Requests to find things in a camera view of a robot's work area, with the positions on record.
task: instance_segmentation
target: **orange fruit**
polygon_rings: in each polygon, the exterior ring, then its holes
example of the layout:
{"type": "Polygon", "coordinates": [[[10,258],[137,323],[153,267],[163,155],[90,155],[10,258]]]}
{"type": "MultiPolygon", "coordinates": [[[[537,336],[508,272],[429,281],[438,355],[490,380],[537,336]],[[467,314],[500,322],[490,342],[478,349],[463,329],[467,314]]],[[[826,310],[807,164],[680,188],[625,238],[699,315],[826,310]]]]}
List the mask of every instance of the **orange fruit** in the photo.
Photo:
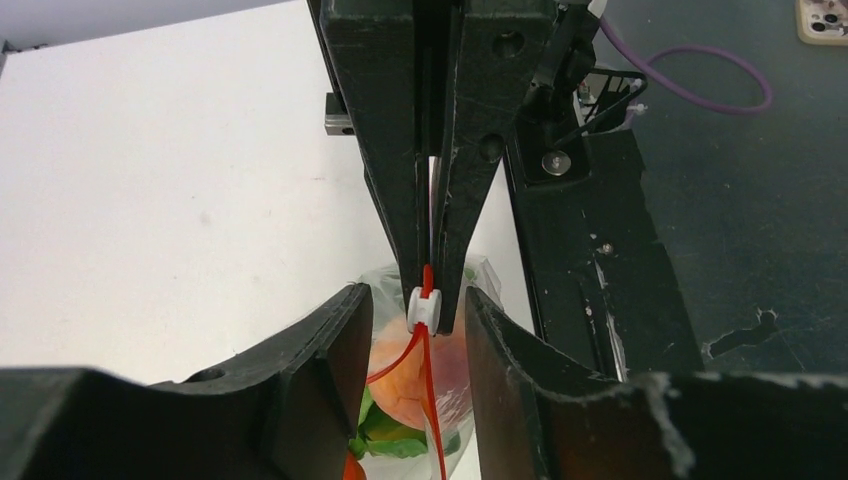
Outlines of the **orange fruit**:
{"type": "MultiPolygon", "coordinates": [[[[468,355],[465,350],[465,316],[457,310],[454,332],[436,336],[430,342],[433,389],[442,430],[455,427],[471,411],[468,382],[468,355]]],[[[410,334],[406,318],[392,319],[380,331],[371,347],[370,364],[385,366],[406,349],[410,334]]],[[[410,428],[424,430],[421,398],[425,395],[424,350],[419,343],[394,370],[371,383],[371,397],[381,410],[410,428]]]]}

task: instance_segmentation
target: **white table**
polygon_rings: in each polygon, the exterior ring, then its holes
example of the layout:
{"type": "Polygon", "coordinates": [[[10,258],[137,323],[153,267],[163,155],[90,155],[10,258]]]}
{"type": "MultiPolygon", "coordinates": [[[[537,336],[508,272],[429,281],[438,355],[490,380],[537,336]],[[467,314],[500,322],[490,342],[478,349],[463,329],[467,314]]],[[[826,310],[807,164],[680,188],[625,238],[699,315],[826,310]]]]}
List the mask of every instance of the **white table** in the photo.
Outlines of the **white table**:
{"type": "MultiPolygon", "coordinates": [[[[328,89],[302,1],[10,56],[0,365],[182,380],[391,262],[328,89]]],[[[529,328],[502,172],[471,252],[529,328]]]]}

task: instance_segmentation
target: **red zip tie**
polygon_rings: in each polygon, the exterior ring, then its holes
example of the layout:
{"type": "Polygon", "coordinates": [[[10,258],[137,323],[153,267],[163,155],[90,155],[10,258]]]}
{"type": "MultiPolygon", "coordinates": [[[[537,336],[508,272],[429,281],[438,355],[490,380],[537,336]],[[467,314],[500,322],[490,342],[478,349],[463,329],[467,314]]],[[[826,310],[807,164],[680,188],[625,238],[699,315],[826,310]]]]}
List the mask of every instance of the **red zip tie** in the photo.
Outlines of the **red zip tie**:
{"type": "Polygon", "coordinates": [[[433,267],[424,265],[424,278],[421,282],[421,298],[430,298],[433,292],[433,267]]]}
{"type": "Polygon", "coordinates": [[[436,442],[436,449],[439,454],[439,471],[442,480],[447,480],[447,468],[445,468],[445,450],[442,447],[442,431],[439,428],[439,412],[436,409],[436,392],[433,388],[433,364],[430,360],[430,332],[427,326],[419,323],[415,326],[415,332],[421,332],[424,340],[424,379],[427,388],[427,398],[425,399],[424,414],[430,423],[430,430],[433,431],[433,439],[436,442]]]}

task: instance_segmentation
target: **clear plastic bag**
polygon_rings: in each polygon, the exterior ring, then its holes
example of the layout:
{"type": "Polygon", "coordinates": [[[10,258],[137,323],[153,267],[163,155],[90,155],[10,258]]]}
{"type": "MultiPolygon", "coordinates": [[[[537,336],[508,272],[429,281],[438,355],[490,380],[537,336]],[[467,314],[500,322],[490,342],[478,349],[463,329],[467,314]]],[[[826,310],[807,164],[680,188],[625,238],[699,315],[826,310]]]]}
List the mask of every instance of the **clear plastic bag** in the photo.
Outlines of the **clear plastic bag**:
{"type": "Polygon", "coordinates": [[[369,480],[440,479],[456,468],[474,429],[468,357],[465,347],[465,290],[482,289],[499,302],[500,282],[488,260],[469,256],[463,271],[453,334],[413,340],[407,330],[405,302],[397,265],[364,274],[371,286],[374,328],[368,382],[360,412],[359,436],[351,452],[361,459],[369,480]],[[425,343],[429,355],[425,355],[425,343]],[[387,367],[403,356],[390,371],[387,367]],[[429,376],[425,368],[429,357],[429,376]],[[430,402],[428,384],[432,387],[430,402]],[[428,405],[435,406],[435,415],[428,405]]]}

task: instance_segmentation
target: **dark gray surface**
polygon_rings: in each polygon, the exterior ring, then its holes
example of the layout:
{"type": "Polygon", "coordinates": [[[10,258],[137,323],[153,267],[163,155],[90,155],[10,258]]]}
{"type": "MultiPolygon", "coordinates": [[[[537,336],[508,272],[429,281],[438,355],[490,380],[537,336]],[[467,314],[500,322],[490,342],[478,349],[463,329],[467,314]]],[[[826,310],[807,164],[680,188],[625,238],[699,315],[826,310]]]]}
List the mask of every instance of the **dark gray surface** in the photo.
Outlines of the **dark gray surface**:
{"type": "Polygon", "coordinates": [[[6,41],[3,40],[3,37],[0,37],[0,75],[3,75],[3,67],[6,66],[6,54],[3,53],[4,45],[6,45],[6,41]]]}
{"type": "MultiPolygon", "coordinates": [[[[775,89],[765,114],[728,117],[654,84],[634,123],[648,208],[707,368],[848,370],[848,48],[802,43],[792,1],[610,3],[607,18],[644,57],[713,45],[775,89]],[[710,344],[728,334],[711,358],[710,344]]],[[[605,41],[597,47],[600,60],[627,65],[605,41]]],[[[691,54],[657,67],[717,101],[760,100],[720,60],[691,54]]]]}

